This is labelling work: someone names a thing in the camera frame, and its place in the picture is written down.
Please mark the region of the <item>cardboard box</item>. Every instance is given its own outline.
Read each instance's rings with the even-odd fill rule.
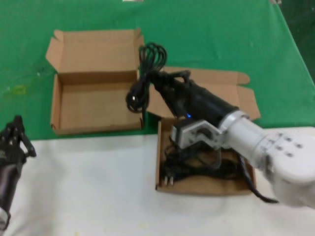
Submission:
[[[142,128],[125,97],[137,80],[140,29],[63,32],[56,30],[46,54],[57,70],[51,126],[56,134]]]
[[[246,112],[251,119],[260,117],[260,112],[255,100],[254,92],[249,88],[239,85],[248,84],[250,79],[248,75],[231,71],[202,70],[191,68],[166,67],[166,72],[175,72],[180,70],[190,70],[191,79],[198,85],[206,88],[216,96],[224,99],[228,103],[238,106]],[[161,116],[158,124],[158,144],[157,144],[157,168],[156,168],[156,190],[172,193],[184,194],[207,194],[207,195],[233,195],[248,194],[251,191],[246,183],[240,180],[221,180],[204,176],[189,177],[182,181],[175,182],[174,185],[165,185],[160,176],[160,165],[165,160],[164,150],[169,146],[169,136],[171,126],[178,120],[174,118],[161,95],[150,87],[150,105],[148,112]],[[203,156],[204,161],[214,161],[214,153],[208,153]],[[231,151],[224,151],[222,158],[237,160],[237,156]],[[256,185],[254,169],[248,164],[248,170]]]

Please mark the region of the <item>bolt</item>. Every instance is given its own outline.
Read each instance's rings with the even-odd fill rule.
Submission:
[[[290,153],[290,152],[287,152],[286,155],[287,155],[288,157],[293,157],[293,154]]]
[[[302,144],[295,144],[295,146],[296,146],[297,148],[302,148],[302,147],[303,147]]]
[[[276,149],[279,150],[279,151],[282,151],[284,148],[281,147],[281,146],[276,146]]]

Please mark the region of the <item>cardboard box flap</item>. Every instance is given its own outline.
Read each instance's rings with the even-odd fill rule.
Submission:
[[[175,72],[188,68],[167,67],[164,70],[167,72]],[[253,90],[238,86],[238,83],[248,83],[249,77],[244,73],[229,72],[229,71],[210,71],[192,69],[192,75],[198,75],[199,79],[194,80],[199,86],[206,88],[214,95],[220,97],[226,102],[239,107],[246,112],[251,119],[260,117],[260,112],[256,103]],[[224,80],[216,80],[213,77],[211,82],[205,79],[209,74],[216,75],[216,78],[225,78]],[[163,118],[173,118],[173,114],[164,102],[160,93],[157,92],[153,85],[150,86],[150,103],[147,111]]]
[[[237,71],[206,70],[170,66],[164,67],[163,70],[168,73],[181,70],[190,70],[190,78],[198,84],[209,83],[220,85],[246,85],[250,82],[250,78],[247,74]]]
[[[237,93],[241,110],[247,113],[251,120],[260,118],[254,91],[249,88],[238,86]]]
[[[140,29],[55,31],[46,58],[58,73],[136,71]]]
[[[59,71],[62,55],[63,55],[63,43],[61,43],[55,38],[51,38],[49,47],[46,53],[46,59],[55,68],[56,71]]]
[[[95,31],[61,31],[55,30],[54,36],[63,43],[82,43],[104,41],[108,43],[128,43],[141,35],[141,29],[95,30]]]

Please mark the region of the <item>white table surface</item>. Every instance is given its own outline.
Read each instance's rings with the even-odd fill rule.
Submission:
[[[313,209],[155,191],[157,135],[33,144],[38,157],[24,166],[6,236],[315,235]],[[257,185],[273,196],[260,173]]]

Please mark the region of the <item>robotic arm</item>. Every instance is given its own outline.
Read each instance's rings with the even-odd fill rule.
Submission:
[[[278,200],[291,207],[315,208],[315,140],[309,136],[269,134],[249,116],[195,84],[189,71],[159,71],[166,63],[165,49],[150,43],[139,49],[141,76],[126,97],[132,112],[144,112],[150,82],[175,117],[171,139],[181,148],[204,141],[213,149],[232,148],[272,184]]]
[[[21,142],[26,147],[27,153],[21,149]],[[36,157],[36,152],[25,135],[22,117],[16,116],[14,121],[8,123],[0,132],[0,236],[9,225],[15,189],[22,167],[29,156]]]

